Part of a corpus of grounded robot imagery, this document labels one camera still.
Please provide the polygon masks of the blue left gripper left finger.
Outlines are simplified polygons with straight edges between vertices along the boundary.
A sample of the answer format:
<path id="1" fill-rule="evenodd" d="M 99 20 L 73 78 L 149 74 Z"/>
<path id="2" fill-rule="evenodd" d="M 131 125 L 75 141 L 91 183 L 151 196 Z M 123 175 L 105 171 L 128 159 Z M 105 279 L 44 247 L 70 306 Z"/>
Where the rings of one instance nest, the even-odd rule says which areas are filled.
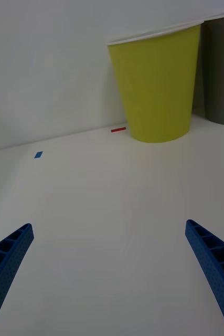
<path id="1" fill-rule="evenodd" d="M 32 225 L 27 223 L 0 241 L 0 309 L 33 240 Z"/>

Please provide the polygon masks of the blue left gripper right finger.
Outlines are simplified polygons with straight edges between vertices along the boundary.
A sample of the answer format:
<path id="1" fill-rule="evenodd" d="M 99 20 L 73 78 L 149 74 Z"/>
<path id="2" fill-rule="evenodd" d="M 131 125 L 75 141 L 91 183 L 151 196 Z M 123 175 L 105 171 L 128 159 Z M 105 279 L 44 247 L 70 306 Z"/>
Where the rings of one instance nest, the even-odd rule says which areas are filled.
<path id="1" fill-rule="evenodd" d="M 224 317 L 224 241 L 189 219 L 185 236 Z"/>

